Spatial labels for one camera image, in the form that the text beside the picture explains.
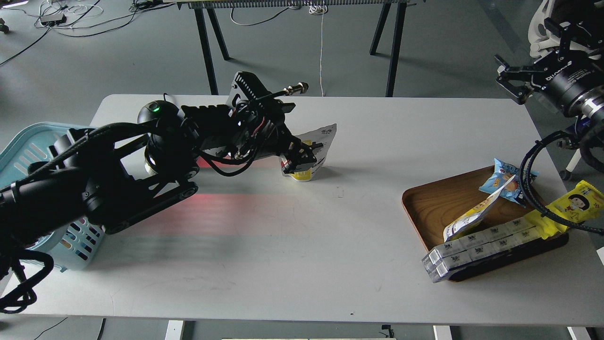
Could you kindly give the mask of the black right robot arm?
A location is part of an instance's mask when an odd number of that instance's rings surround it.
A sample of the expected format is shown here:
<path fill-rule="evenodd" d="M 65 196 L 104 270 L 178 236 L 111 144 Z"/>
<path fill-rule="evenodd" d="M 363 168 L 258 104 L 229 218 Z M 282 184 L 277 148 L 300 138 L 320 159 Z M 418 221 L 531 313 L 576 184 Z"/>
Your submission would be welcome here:
<path fill-rule="evenodd" d="M 534 92 L 542 94 L 568 118 L 576 118 L 574 125 L 555 131 L 526 153 L 520 164 L 519 184 L 531 206 L 554 222 L 576 230 L 602 235 L 603 230 L 573 222 L 550 211 L 537 199 L 529 176 L 535 158 L 552 142 L 559 148 L 573 149 L 568 168 L 560 172 L 563 180 L 572 175 L 578 161 L 583 160 L 591 168 L 602 172 L 603 163 L 591 150 L 603 146 L 603 61 L 592 56 L 603 52 L 603 30 L 586 21 L 557 23 L 544 19 L 548 32 L 559 37 L 559 46 L 531 65 L 512 67 L 499 55 L 495 56 L 500 67 L 496 81 L 514 101 L 523 105 Z"/>

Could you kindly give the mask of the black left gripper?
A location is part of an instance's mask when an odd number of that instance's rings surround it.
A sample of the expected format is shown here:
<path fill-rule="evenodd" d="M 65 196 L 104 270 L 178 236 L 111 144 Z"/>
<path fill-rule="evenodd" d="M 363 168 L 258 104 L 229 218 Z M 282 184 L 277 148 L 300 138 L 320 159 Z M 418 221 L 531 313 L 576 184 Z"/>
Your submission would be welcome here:
<path fill-rule="evenodd" d="M 255 121 L 244 134 L 240 159 L 244 162 L 268 156 L 281 157 L 281 172 L 293 174 L 310 170 L 317 163 L 315 153 L 321 143 L 295 137 L 285 124 L 285 114 L 293 106 L 251 106 L 246 113 L 254 114 Z"/>

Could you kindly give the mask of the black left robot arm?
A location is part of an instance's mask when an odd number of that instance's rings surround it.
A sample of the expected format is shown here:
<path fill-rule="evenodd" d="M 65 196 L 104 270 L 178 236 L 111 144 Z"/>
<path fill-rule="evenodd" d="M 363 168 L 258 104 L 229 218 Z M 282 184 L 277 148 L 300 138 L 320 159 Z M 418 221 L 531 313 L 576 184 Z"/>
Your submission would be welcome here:
<path fill-rule="evenodd" d="M 3 314 L 18 314 L 37 300 L 34 287 L 54 265 L 29 247 L 82 216 L 116 234 L 196 194 L 198 159 L 233 177 L 257 159 L 283 158 L 286 174 L 317 163 L 318 144 L 305 144 L 285 124 L 304 82 L 272 93 L 250 72 L 235 74 L 224 105 L 175 106 L 165 100 L 142 107 L 136 123 L 69 129 L 50 146 L 49 161 L 1 189 L 1 275 L 17 286 L 1 298 Z"/>

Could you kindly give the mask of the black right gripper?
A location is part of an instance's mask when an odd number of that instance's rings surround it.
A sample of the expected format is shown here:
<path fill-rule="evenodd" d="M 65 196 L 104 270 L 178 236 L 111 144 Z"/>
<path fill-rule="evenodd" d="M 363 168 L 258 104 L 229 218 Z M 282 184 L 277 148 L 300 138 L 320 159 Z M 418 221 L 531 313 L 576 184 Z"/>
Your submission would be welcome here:
<path fill-rule="evenodd" d="M 545 29 L 552 37 L 544 42 L 543 58 L 533 65 L 512 67 L 495 54 L 499 64 L 496 82 L 511 98 L 524 105 L 537 91 L 566 118 L 603 118 L 602 18 L 557 23 L 547 17 Z M 559 57 L 557 52 L 570 52 Z"/>

